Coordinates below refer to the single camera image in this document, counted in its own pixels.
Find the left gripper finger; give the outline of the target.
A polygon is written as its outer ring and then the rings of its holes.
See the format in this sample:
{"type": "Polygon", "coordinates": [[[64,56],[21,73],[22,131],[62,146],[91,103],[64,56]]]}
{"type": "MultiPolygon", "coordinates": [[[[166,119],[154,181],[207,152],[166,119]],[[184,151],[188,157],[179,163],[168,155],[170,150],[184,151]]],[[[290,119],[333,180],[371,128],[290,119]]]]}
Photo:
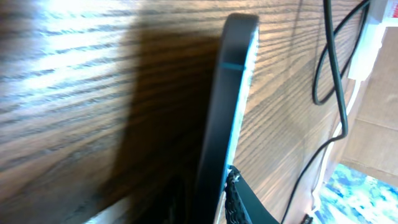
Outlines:
{"type": "Polygon", "coordinates": [[[279,224],[235,166],[229,166],[224,203],[227,224],[279,224]]]}

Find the blue Samsung Galaxy smartphone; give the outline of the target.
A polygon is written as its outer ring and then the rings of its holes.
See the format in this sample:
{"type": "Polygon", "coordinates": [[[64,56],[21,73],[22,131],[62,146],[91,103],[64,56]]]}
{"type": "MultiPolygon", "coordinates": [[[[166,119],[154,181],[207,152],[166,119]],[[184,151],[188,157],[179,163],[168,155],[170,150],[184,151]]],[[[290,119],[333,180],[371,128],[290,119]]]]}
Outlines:
{"type": "Polygon", "coordinates": [[[259,16],[230,14],[215,63],[189,223],[213,223],[233,163],[259,44],[259,16]]]}

